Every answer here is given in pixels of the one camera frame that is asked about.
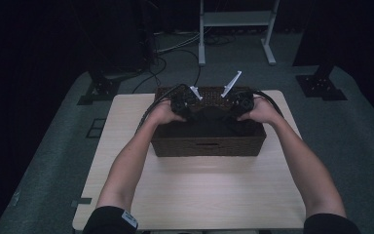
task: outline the table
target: table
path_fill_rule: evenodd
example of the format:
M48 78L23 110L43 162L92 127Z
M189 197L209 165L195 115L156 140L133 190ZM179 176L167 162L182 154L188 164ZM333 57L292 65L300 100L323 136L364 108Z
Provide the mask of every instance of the table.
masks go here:
M280 0L275 0L272 11L256 12L205 12L204 0L200 2L200 42L199 65L206 64L205 27L207 26L247 26L267 25L266 38L262 38L263 50L270 65L276 65L275 57L270 49L270 38L278 14Z
M266 91L298 130L280 91ZM153 94L114 98L73 219L82 230L94 210L113 160L134 134ZM150 144L131 213L139 230L302 228L305 209L273 128L257 157L167 157Z

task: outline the person's right arm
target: person's right arm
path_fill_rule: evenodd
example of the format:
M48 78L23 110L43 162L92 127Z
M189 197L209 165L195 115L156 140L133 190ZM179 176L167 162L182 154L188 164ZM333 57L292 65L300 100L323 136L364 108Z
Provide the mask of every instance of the person's right arm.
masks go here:
M309 146L265 99L254 100L254 109L238 120L270 124L276 131L293 180L306 207L306 217L335 214L346 217L342 199L329 171Z

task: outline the tabletop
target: tabletop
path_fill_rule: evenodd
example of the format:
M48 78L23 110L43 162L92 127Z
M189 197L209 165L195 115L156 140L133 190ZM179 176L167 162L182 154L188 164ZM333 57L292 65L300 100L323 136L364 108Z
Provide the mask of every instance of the tabletop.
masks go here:
M299 135L280 91L264 91ZM131 139L153 94L114 98L73 227L82 230L117 154ZM157 157L150 144L131 214L139 230L303 228L305 207L273 128L257 157Z

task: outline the forearm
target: forearm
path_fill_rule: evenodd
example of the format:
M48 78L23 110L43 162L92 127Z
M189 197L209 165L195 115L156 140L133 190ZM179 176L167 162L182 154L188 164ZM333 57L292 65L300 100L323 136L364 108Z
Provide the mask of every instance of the forearm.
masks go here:
M318 156L280 116L271 125L280 139L293 180L305 203L306 216L317 213L346 216L342 199Z
M148 147L157 126L158 123L147 119L118 154L102 188L98 207L108 205L131 210L135 188L141 178Z

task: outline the white logo on sleeve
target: white logo on sleeve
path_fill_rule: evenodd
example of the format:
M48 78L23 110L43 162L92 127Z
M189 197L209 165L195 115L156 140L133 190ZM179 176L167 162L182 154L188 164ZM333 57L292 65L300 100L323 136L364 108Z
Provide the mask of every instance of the white logo on sleeve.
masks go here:
M126 222L128 222L131 226L133 226L134 228L137 227L138 223L137 223L136 219L130 213L128 213L127 211L123 212L122 218Z

